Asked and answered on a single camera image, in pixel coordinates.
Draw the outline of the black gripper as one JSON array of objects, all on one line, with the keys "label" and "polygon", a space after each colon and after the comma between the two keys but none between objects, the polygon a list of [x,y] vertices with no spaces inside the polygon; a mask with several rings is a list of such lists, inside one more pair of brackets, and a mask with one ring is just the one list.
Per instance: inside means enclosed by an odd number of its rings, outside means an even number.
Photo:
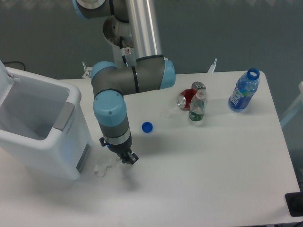
[{"label": "black gripper", "polygon": [[99,139],[101,146],[107,147],[110,151],[117,153],[124,164],[134,164],[139,158],[135,153],[131,153],[132,136],[118,145],[106,142],[104,137]]}]

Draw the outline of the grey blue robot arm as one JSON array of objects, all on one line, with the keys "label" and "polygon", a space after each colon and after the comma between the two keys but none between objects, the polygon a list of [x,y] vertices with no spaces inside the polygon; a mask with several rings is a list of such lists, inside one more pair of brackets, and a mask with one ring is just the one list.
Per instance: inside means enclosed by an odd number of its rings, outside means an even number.
[{"label": "grey blue robot arm", "polygon": [[131,151],[125,95],[174,86],[176,73],[172,61],[165,59],[160,45],[155,2],[152,0],[75,0],[76,13],[86,19],[107,17],[114,24],[105,30],[119,38],[121,52],[134,49],[136,65],[126,62],[121,68],[109,61],[91,70],[93,111],[103,137],[100,143],[116,153],[121,161],[134,164],[138,157]]}]

